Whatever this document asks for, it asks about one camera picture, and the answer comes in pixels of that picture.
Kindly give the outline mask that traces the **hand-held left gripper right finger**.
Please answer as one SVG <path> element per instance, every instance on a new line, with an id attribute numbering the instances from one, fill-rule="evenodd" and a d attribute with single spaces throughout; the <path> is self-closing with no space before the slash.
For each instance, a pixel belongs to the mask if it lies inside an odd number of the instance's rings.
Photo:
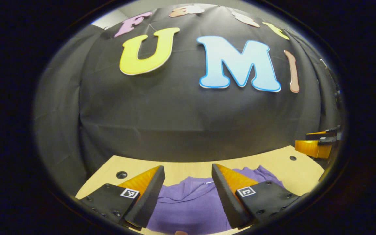
<path id="1" fill-rule="evenodd" d="M 253 180 L 220 164 L 212 164 L 212 178 L 229 224 L 237 229 L 273 224 L 308 196 L 298 196 L 272 180 Z"/>

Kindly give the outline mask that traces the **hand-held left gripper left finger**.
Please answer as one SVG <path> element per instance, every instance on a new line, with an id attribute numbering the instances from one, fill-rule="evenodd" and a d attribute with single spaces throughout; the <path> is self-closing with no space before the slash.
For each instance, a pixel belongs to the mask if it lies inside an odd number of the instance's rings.
<path id="1" fill-rule="evenodd" d="M 159 165 L 119 185 L 105 183 L 79 201 L 106 220 L 142 229 L 154 212 L 164 180 L 165 170 Z"/>

